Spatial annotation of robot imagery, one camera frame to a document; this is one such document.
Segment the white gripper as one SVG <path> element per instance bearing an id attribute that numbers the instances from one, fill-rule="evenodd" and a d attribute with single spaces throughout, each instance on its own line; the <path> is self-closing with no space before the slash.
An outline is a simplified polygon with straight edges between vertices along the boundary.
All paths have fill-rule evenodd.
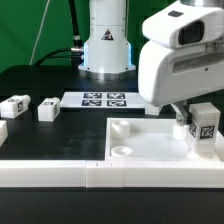
<path id="1" fill-rule="evenodd" d="M 142 32 L 148 42 L 139 57 L 139 93 L 155 107 L 172 103 L 177 123 L 187 125 L 182 100 L 224 88 L 224 52 L 208 49 L 224 35 L 224 9 L 170 5 L 145 20 Z"/>

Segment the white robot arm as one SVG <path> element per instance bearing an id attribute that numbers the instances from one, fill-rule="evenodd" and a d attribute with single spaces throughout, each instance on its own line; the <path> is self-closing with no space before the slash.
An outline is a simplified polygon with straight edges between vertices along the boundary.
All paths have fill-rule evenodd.
<path id="1" fill-rule="evenodd" d="M 224 89 L 224 0 L 176 0 L 147 18 L 142 33 L 148 42 L 136 66 L 125 37 L 125 6 L 125 0 L 90 0 L 90 36 L 79 69 L 101 80 L 136 70 L 145 112 L 157 115 L 172 105 L 186 124 L 188 99 Z"/>

